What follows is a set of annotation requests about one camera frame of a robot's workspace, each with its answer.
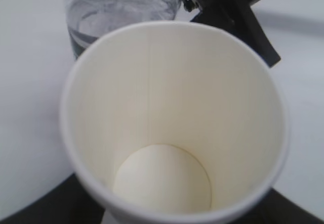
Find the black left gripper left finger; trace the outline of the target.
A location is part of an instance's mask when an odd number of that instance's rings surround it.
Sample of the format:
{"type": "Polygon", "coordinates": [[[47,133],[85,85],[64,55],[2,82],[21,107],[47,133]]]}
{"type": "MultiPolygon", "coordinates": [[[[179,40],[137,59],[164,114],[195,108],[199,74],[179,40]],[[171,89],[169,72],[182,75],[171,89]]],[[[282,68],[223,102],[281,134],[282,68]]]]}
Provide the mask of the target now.
{"type": "Polygon", "coordinates": [[[104,209],[89,196],[73,174],[41,199],[1,220],[1,223],[101,223],[103,214],[104,209]]]}

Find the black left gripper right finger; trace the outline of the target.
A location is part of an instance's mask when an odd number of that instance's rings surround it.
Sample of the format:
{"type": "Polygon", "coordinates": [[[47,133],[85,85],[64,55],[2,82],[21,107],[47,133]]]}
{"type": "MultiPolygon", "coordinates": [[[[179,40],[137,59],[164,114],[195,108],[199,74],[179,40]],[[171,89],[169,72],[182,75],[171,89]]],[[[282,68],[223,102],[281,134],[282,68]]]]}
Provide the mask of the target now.
{"type": "Polygon", "coordinates": [[[249,223],[323,223],[272,189],[249,213],[249,223]]]}

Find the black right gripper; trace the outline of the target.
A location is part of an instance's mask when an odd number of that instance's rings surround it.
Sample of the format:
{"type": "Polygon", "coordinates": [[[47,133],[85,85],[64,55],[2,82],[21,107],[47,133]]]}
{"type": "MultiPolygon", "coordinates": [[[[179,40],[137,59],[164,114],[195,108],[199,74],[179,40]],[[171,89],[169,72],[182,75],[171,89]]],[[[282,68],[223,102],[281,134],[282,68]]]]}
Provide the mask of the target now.
{"type": "MultiPolygon", "coordinates": [[[[269,67],[281,57],[276,52],[250,6],[261,0],[183,0],[184,9],[201,10],[191,21],[222,29],[253,49],[269,67]]],[[[280,5],[288,0],[280,0],[280,5]]],[[[323,0],[292,0],[297,9],[322,13],[323,0]]]]}

